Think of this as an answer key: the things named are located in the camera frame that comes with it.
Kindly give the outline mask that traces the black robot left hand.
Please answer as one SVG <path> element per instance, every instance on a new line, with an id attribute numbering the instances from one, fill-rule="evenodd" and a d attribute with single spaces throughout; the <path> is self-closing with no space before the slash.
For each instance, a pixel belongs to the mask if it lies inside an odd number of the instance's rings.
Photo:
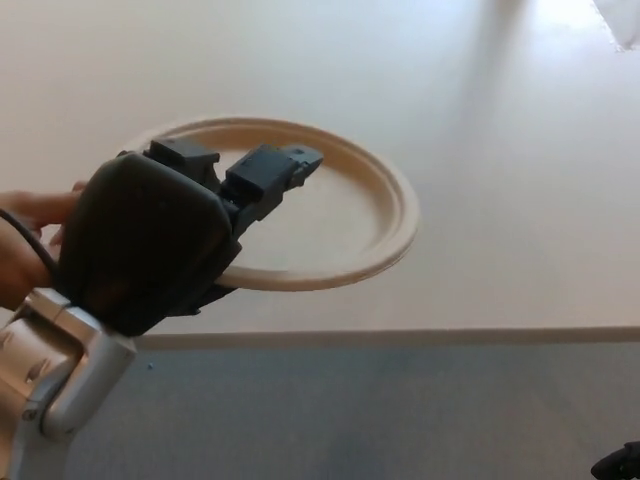
<path id="1" fill-rule="evenodd" d="M 229 293 L 240 237 L 322 163 L 304 145 L 260 145 L 218 176 L 187 139 L 123 151 L 90 178 L 66 221 L 54 277 L 73 305 L 126 337 L 193 316 Z"/>

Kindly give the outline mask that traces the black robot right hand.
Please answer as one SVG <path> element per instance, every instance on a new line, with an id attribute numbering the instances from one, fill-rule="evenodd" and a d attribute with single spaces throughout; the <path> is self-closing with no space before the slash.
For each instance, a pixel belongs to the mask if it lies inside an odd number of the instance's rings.
<path id="1" fill-rule="evenodd" d="M 597 480 L 630 480 L 640 478 L 640 442 L 627 442 L 624 446 L 591 467 L 591 475 Z"/>

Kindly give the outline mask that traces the person's bare hand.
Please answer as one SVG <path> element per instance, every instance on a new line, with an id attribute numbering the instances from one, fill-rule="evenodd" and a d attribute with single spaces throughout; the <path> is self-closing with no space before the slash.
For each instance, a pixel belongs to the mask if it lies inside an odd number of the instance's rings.
<path id="1" fill-rule="evenodd" d="M 84 181 L 78 181 L 66 192 L 4 191 L 1 209 L 19 220 L 38 239 L 44 228 L 56 225 L 57 232 L 44 248 L 53 258 L 58 258 L 67 220 L 85 187 Z M 14 310 L 32 289 L 50 285 L 51 276 L 36 252 L 13 226 L 2 221 L 1 306 Z"/>

